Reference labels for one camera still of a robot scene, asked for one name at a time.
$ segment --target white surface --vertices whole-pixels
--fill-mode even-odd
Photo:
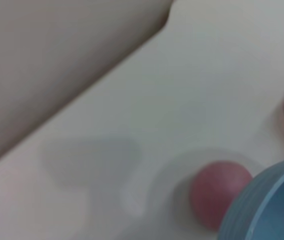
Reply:
[[[178,1],[166,28],[0,161],[0,240],[213,240],[187,178],[284,159],[284,1]]]

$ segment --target bowl rim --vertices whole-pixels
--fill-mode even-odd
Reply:
[[[272,199],[274,196],[275,192],[281,187],[281,185],[284,183],[284,174],[274,183],[272,188],[268,191],[266,194],[265,198],[262,200],[260,206],[256,210],[254,217],[248,227],[248,231],[245,235],[245,240],[251,240],[253,237],[253,233],[256,227],[256,224],[261,217],[262,213],[264,212],[264,209],[266,208],[267,204],[269,201]]]

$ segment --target red ball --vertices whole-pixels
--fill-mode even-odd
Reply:
[[[218,161],[203,168],[191,185],[190,201],[201,223],[218,231],[234,198],[252,180],[252,175],[242,165]]]

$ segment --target ball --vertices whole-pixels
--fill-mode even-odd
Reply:
[[[190,190],[191,207],[199,221],[218,231],[232,201],[251,180],[249,171],[235,162],[218,161],[204,167]]]

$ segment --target striped bowl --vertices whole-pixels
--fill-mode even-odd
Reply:
[[[233,201],[218,240],[284,240],[284,161],[257,175]]]

